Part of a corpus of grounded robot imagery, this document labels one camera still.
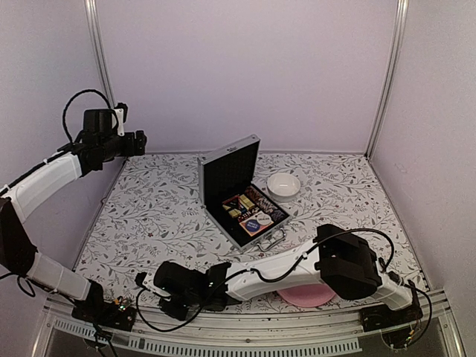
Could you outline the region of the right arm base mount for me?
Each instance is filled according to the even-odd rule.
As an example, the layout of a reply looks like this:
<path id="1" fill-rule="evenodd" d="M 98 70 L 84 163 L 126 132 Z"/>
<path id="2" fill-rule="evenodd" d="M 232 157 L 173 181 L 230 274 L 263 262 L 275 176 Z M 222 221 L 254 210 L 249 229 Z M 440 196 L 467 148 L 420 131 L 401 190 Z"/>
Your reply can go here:
<path id="1" fill-rule="evenodd" d="M 370 306 L 360 309 L 358 314 L 365 332 L 408 324 L 423 317 L 422 309 L 418 303 L 398 311 L 393 311 L 384 304 Z"/>

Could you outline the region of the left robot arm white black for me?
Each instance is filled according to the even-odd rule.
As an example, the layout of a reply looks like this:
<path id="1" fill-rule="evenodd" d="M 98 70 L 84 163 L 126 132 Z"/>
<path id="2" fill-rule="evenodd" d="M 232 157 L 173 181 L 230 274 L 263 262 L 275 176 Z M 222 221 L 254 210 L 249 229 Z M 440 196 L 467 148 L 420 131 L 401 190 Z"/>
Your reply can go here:
<path id="1" fill-rule="evenodd" d="M 125 132 L 128 106 L 106 103 L 104 109 L 88 109 L 77 137 L 57 153 L 1 189 L 1 265 L 8 276 L 35 283 L 48 292 L 74 302 L 95 323 L 111 315 L 99 283 L 86 279 L 39 252 L 24 223 L 56 192 L 117 157 L 142 156 L 147 137 L 143 131 Z"/>

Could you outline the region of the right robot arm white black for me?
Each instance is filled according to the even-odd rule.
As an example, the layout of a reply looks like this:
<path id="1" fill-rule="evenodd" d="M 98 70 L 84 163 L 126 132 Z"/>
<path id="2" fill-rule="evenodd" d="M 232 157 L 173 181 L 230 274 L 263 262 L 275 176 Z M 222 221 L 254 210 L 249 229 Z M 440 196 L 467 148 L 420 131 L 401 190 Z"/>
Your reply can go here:
<path id="1" fill-rule="evenodd" d="M 152 288 L 169 303 L 166 312 L 184 320 L 191 306 L 221 312 L 257 296 L 282 289 L 324 284 L 345 300 L 372 298 L 382 307 L 377 314 L 390 324 L 423 317 L 412 283 L 389 271 L 390 262 L 377 255 L 363 229 L 345 231 L 321 225 L 314 239 L 271 257 L 250 262 L 220 263 L 207 271 L 163 262 Z"/>

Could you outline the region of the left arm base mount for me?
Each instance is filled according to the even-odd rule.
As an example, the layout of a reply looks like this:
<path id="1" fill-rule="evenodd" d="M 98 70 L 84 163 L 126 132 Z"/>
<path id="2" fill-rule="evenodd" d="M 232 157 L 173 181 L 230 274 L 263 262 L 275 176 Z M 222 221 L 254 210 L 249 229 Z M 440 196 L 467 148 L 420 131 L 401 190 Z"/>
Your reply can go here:
<path id="1" fill-rule="evenodd" d="M 98 297 L 76 301 L 71 313 L 77 320 L 126 332 L 132 331 L 136 315 L 132 300 L 122 296 L 110 302 Z"/>

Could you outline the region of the aluminium poker set case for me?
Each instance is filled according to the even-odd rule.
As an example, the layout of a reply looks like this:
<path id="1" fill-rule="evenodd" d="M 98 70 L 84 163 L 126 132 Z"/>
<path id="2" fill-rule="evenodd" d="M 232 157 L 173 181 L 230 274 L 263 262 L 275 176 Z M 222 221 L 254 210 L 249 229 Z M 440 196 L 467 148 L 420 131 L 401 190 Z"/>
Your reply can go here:
<path id="1" fill-rule="evenodd" d="M 225 238 L 239 251 L 246 251 L 259 245 L 264 239 L 271 238 L 277 231 L 282 231 L 281 238 L 263 249 L 263 251 L 270 250 L 284 240 L 286 236 L 284 226 L 291 219 L 288 213 L 289 217 L 286 220 L 274 222 L 267 228 L 261 228 L 255 235 L 250 235 L 244 229 L 244 223 L 253 219 L 257 213 L 267 213 L 255 205 L 249 211 L 241 210 L 242 214 L 234 219 L 222 206 L 224 201 L 242 194 L 245 195 L 246 188 L 254 186 L 268 197 L 275 208 L 284 210 L 253 183 L 259 147 L 260 138 L 252 134 L 212 152 L 200 154 L 197 159 L 199 198 L 205 213 Z"/>

